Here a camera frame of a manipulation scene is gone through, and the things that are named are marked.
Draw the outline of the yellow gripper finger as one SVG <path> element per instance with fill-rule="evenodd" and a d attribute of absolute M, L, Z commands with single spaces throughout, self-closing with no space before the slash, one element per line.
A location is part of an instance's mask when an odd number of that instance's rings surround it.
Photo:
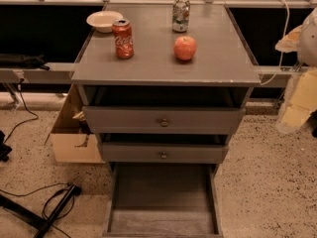
<path fill-rule="evenodd" d="M 296 52 L 301 28 L 302 26 L 299 25 L 286 34 L 281 40 L 277 42 L 275 49 L 282 53 Z"/>
<path fill-rule="evenodd" d="M 317 110 L 317 67 L 295 73 L 287 83 L 276 129 L 284 134 L 293 133 L 303 126 Z"/>

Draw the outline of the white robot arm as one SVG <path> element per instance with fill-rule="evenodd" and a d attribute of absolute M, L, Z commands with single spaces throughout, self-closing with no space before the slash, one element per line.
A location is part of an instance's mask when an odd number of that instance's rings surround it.
<path fill-rule="evenodd" d="M 309 66 L 300 76 L 293 75 L 286 86 L 276 128 L 288 134 L 298 130 L 317 110 L 317 8 L 275 48 L 283 53 L 297 52 L 297 59 Z"/>

